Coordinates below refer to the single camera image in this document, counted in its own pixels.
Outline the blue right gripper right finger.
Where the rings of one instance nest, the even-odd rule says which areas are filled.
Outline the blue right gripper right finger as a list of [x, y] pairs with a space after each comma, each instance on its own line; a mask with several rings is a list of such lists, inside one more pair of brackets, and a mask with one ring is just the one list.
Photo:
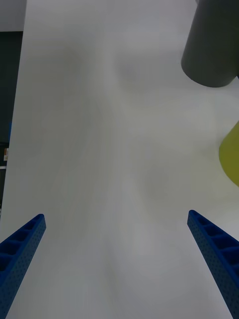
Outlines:
[[232, 315], [239, 318], [239, 242], [195, 210], [187, 225]]

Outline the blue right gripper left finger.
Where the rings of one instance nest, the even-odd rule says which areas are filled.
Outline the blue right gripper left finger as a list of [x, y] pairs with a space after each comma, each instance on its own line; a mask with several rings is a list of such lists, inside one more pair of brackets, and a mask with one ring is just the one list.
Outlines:
[[46, 230], [38, 214], [0, 244], [0, 318], [6, 318]]

